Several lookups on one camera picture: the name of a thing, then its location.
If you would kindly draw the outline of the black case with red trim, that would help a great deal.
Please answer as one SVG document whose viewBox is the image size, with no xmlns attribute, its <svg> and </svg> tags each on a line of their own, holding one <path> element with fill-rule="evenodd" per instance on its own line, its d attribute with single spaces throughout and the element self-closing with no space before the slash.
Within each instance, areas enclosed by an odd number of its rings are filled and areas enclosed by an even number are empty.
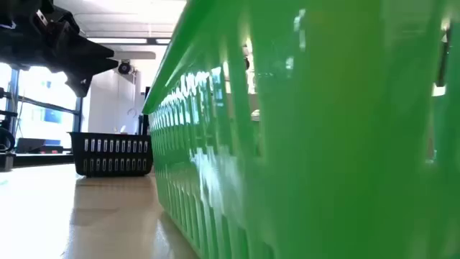
<svg viewBox="0 0 460 259">
<path fill-rule="evenodd" d="M 59 140 L 21 137 L 17 141 L 15 151 L 26 154 L 58 154 L 63 153 L 64 147 Z"/>
</svg>

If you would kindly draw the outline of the green plastic basket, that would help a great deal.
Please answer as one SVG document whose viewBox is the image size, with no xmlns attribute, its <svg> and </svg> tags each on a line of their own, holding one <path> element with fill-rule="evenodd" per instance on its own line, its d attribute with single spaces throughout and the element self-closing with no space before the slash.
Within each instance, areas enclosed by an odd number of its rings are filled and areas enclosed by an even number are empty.
<svg viewBox="0 0 460 259">
<path fill-rule="evenodd" d="M 202 258 L 460 259 L 460 0 L 187 0 L 143 111 Z"/>
</svg>

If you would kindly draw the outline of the unlit ceiling light fixture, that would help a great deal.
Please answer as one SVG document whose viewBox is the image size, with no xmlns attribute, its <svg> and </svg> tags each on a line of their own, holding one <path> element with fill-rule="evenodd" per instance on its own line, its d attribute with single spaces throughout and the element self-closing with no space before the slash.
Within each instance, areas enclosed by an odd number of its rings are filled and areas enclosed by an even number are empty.
<svg viewBox="0 0 460 259">
<path fill-rule="evenodd" d="M 150 51 L 116 51 L 114 59 L 117 60 L 155 60 L 156 54 Z"/>
</svg>

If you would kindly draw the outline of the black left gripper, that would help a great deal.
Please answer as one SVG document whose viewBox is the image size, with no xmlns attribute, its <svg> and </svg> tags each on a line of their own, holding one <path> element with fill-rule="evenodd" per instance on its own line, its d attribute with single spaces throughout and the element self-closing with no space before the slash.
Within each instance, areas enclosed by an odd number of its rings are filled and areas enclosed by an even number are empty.
<svg viewBox="0 0 460 259">
<path fill-rule="evenodd" d="M 54 0 L 0 0 L 0 63 L 94 76 L 116 68 L 114 51 L 79 36 L 71 12 Z M 66 84 L 86 97 L 90 78 L 69 75 Z"/>
</svg>

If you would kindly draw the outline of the long lit ceiling light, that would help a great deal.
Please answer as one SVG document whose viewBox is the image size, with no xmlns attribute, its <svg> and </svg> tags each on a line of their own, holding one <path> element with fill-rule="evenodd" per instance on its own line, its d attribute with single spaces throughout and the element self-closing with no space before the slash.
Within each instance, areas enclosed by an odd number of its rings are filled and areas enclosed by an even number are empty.
<svg viewBox="0 0 460 259">
<path fill-rule="evenodd" d="M 121 37 L 89 37 L 88 40 L 106 45 L 168 45 L 170 38 L 121 38 Z"/>
</svg>

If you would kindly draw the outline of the black aluminium table frame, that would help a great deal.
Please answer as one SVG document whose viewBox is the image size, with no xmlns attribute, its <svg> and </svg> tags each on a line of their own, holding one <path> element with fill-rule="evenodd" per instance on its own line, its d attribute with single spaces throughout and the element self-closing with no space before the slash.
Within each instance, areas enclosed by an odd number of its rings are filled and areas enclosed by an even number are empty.
<svg viewBox="0 0 460 259">
<path fill-rule="evenodd" d="M 61 165 L 74 163 L 72 154 L 17 154 L 14 168 L 35 167 L 41 165 Z"/>
</svg>

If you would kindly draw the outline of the large window with dark frame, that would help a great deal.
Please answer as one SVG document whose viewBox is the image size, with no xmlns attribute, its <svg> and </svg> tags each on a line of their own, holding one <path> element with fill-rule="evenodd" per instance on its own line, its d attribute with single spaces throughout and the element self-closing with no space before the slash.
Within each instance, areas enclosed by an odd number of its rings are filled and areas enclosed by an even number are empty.
<svg viewBox="0 0 460 259">
<path fill-rule="evenodd" d="M 63 72 L 32 66 L 23 71 L 0 63 L 0 88 L 11 97 L 0 99 L 0 110 L 14 112 L 7 127 L 16 149 L 43 144 L 71 148 L 71 132 L 81 129 L 83 100 L 65 84 Z"/>
</svg>

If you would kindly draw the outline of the round black ceiling device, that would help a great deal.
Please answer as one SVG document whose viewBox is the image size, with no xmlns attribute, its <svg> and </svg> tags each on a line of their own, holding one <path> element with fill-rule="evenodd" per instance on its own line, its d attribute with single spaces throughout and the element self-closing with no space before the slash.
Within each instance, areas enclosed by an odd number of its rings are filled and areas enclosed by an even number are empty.
<svg viewBox="0 0 460 259">
<path fill-rule="evenodd" d="M 133 67 L 130 64 L 129 60 L 123 60 L 120 62 L 119 67 L 117 68 L 118 72 L 122 75 L 129 75 L 133 71 Z"/>
</svg>

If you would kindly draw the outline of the black plastic basket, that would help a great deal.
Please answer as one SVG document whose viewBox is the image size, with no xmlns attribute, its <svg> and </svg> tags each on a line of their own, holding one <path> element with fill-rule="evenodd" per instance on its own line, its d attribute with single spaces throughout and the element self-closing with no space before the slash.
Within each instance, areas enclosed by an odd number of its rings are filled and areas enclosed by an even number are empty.
<svg viewBox="0 0 460 259">
<path fill-rule="evenodd" d="M 148 135 L 71 132 L 70 138 L 75 170 L 80 176 L 145 176 L 152 169 Z"/>
</svg>

